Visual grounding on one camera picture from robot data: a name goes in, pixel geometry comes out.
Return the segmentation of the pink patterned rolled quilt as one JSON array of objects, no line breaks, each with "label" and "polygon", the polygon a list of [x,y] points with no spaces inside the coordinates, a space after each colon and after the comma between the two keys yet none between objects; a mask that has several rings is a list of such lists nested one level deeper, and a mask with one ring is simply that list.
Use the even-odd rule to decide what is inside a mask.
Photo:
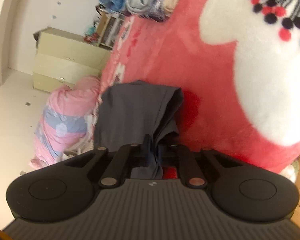
[{"label": "pink patterned rolled quilt", "polygon": [[92,141],[100,80],[86,76],[51,92],[34,136],[30,166],[40,169],[79,155]]}]

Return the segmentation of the red floral bed blanket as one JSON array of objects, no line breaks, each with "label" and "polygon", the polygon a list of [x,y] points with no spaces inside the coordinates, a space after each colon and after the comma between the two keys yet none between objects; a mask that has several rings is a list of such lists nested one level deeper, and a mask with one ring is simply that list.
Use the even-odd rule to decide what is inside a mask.
[{"label": "red floral bed blanket", "polygon": [[300,155],[300,0],[179,0],[125,20],[101,89],[180,87],[180,141],[280,172]]}]

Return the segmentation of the cream wardrobe cabinet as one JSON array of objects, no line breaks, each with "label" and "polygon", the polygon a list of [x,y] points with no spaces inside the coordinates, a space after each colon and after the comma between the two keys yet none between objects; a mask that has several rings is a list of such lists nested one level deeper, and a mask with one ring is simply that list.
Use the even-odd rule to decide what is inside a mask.
[{"label": "cream wardrobe cabinet", "polygon": [[101,76],[110,51],[85,42],[84,37],[55,28],[34,35],[36,56],[33,87],[51,92],[66,84],[73,87],[85,76]]}]

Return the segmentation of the white cluttered shelf desk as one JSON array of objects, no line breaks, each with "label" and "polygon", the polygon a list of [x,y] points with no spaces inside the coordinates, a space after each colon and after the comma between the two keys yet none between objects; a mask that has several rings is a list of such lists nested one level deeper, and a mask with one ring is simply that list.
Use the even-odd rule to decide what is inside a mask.
[{"label": "white cluttered shelf desk", "polygon": [[125,20],[125,16],[118,12],[108,12],[98,4],[93,23],[84,31],[84,40],[97,47],[112,50]]}]

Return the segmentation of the navy blue elastic-waist shorts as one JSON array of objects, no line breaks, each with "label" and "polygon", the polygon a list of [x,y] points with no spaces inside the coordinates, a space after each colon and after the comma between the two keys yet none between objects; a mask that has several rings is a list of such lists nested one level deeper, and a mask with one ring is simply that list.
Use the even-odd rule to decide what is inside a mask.
[{"label": "navy blue elastic-waist shorts", "polygon": [[174,116],[183,98],[179,87],[140,80],[108,87],[98,108],[94,147],[116,152],[123,145],[140,144],[142,161],[131,178],[161,179],[162,145],[179,134]]}]

